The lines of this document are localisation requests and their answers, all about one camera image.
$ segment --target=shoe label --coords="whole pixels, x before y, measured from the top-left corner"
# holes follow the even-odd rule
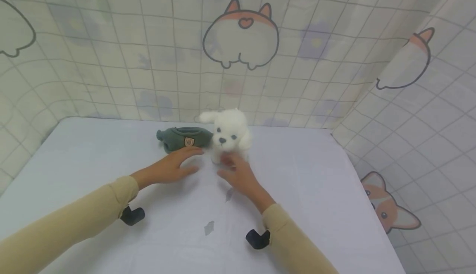
[[[195,139],[192,139],[192,138],[185,138],[185,141],[184,141],[184,144],[185,146],[193,146],[195,144]]]

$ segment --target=green cloth slipper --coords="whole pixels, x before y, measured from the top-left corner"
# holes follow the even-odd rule
[[[212,136],[212,133],[201,127],[172,127],[157,131],[157,140],[164,143],[164,150],[167,153],[186,146],[207,147]]]

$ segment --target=cartoon dog ear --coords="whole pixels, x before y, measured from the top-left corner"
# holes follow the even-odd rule
[[[200,123],[214,123],[215,119],[218,117],[219,112],[203,112],[198,116]]]
[[[263,4],[263,6],[259,9],[259,12],[260,14],[263,14],[271,19],[271,5],[269,3]]]
[[[251,148],[251,134],[248,129],[246,129],[245,135],[241,137],[238,143],[239,150],[248,150]]]
[[[392,224],[392,227],[396,229],[413,230],[419,228],[420,225],[420,220],[415,215],[413,215],[413,213],[407,211],[407,209],[397,206],[397,219]]]
[[[239,11],[241,8],[239,6],[239,0],[231,0],[228,6],[226,7],[225,14],[228,12]]]
[[[429,27],[425,30],[422,30],[418,34],[422,39],[424,39],[428,43],[430,39],[433,37],[433,34],[435,34],[435,29],[433,27]]]
[[[373,185],[382,189],[386,189],[384,178],[382,178],[382,176],[380,176],[380,174],[377,172],[368,173],[364,178],[362,178],[362,180],[360,180],[360,182],[362,184]]]

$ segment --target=corgi butt print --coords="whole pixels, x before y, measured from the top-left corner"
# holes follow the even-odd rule
[[[431,51],[428,43],[433,34],[433,27],[413,33],[377,78],[376,88],[405,88],[420,79],[430,64]]]
[[[36,40],[36,32],[27,18],[10,2],[0,0],[0,54],[15,58],[20,50]]]
[[[421,226],[415,215],[397,205],[394,197],[386,190],[385,180],[379,173],[370,172],[360,182],[386,233],[392,228],[414,230]]]
[[[271,5],[258,12],[242,10],[238,0],[231,0],[203,36],[203,50],[225,69],[241,62],[249,70],[262,67],[278,52],[278,26],[271,19]]]

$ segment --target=white table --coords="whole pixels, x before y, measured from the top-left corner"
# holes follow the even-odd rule
[[[165,155],[155,133],[199,124],[68,118],[0,198],[0,239],[97,187]],[[344,150],[329,131],[251,127],[258,180],[341,274],[404,274]],[[131,202],[146,218],[116,221],[73,246],[42,274],[284,273],[245,240],[260,215],[216,175],[209,154],[182,183],[151,186]],[[213,221],[208,235],[205,227]]]

